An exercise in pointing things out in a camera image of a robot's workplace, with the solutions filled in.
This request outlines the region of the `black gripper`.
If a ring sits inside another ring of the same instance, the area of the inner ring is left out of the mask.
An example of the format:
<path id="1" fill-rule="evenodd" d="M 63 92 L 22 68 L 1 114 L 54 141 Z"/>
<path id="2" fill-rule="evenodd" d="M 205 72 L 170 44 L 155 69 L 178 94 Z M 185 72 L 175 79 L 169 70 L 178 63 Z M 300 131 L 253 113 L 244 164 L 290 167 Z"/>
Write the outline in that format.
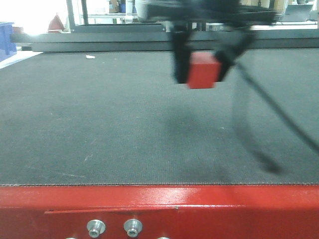
<path id="1" fill-rule="evenodd" d="M 239 0 L 146 0 L 143 18 L 170 23 L 170 42 L 174 59 L 174 77 L 186 84 L 192 48 L 188 45 L 194 22 L 221 23 L 234 29 L 218 35 L 214 56 L 221 64 L 218 82 L 222 82 L 232 66 L 255 40 L 253 25 L 271 25 L 276 12 L 260 6 L 242 5 Z"/>

